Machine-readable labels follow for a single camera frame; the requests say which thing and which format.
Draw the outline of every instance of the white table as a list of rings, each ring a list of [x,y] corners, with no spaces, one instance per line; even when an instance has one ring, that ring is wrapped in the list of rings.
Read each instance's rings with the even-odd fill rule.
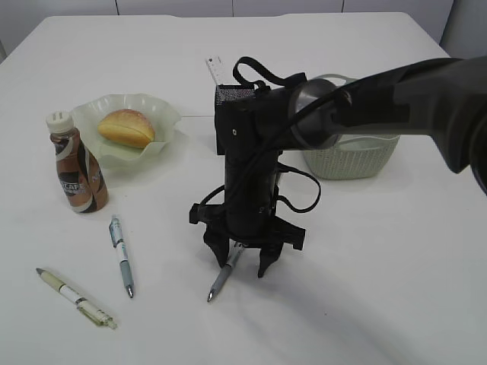
[[[206,303],[218,266],[188,211],[223,181],[203,62],[214,54],[228,70],[254,56],[282,76],[356,78],[445,56],[404,14],[45,20],[0,65],[0,363],[485,363],[487,201],[469,171],[447,170],[428,138],[402,138],[377,178],[323,182],[309,214],[279,205],[281,217],[307,229],[304,251],[286,246],[263,279],[258,252],[246,251]],[[108,206],[72,213],[45,115],[137,92],[186,116],[173,143],[133,175],[104,171]],[[298,152],[283,160],[306,169]],[[282,190],[297,206],[315,193],[295,176]],[[115,212],[134,300],[108,235]],[[36,267],[69,279],[119,328],[95,328]]]

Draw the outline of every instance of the coffee bottle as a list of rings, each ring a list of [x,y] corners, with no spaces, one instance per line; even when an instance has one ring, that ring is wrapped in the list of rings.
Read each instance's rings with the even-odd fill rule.
[[[47,116],[51,142],[56,147],[56,169],[74,211],[98,211],[108,202],[105,180],[93,154],[84,146],[68,112]]]

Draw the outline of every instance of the silver pen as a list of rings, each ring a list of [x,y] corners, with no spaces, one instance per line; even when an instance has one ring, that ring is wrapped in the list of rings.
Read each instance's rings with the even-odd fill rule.
[[[208,293],[208,298],[206,301],[209,303],[211,302],[217,295],[220,293],[220,290],[223,288],[223,285],[227,281],[228,277],[230,276],[231,272],[234,270],[235,265],[237,264],[238,259],[240,258],[240,254],[245,250],[245,246],[241,243],[235,243],[234,249],[227,260],[227,263],[224,265],[223,268],[220,270],[220,274],[216,278],[215,282],[213,283],[212,287],[210,288],[210,292]]]
[[[127,256],[127,250],[125,242],[122,237],[122,228],[120,228],[120,220],[114,214],[112,215],[112,221],[108,226],[110,236],[112,237],[113,247],[116,250],[120,260],[120,271],[122,272],[123,286],[127,290],[129,297],[134,297],[134,281],[132,279],[132,271],[130,270],[129,257]]]

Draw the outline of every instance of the bun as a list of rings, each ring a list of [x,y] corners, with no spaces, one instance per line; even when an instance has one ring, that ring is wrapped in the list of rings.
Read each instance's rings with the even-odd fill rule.
[[[155,139],[155,131],[144,114],[131,109],[116,110],[98,124],[98,133],[125,146],[145,148]]]

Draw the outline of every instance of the pen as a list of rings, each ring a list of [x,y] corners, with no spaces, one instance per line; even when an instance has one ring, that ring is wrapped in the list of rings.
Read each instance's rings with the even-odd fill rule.
[[[241,243],[235,243],[234,249],[227,260],[227,263],[224,265],[223,268],[220,270],[220,274],[216,278],[215,282],[213,283],[212,287],[210,288],[210,292],[208,293],[208,298],[206,301],[209,303],[215,298],[218,293],[220,293],[221,288],[225,284],[226,280],[230,276],[231,272],[234,270],[235,265],[237,264],[238,259],[240,258],[240,254],[245,250],[245,246]]]
[[[95,325],[107,325],[111,329],[116,329],[116,323],[113,321],[112,317],[88,302],[56,276],[41,268],[36,268],[36,271],[45,283],[71,303],[75,304],[78,310],[88,317]]]
[[[134,281],[132,279],[132,271],[130,270],[129,257],[127,256],[127,250],[125,242],[122,237],[122,228],[120,228],[120,220],[114,214],[112,215],[112,221],[108,226],[110,236],[112,237],[113,247],[119,256],[120,271],[122,272],[123,286],[127,290],[129,297],[134,297]]]

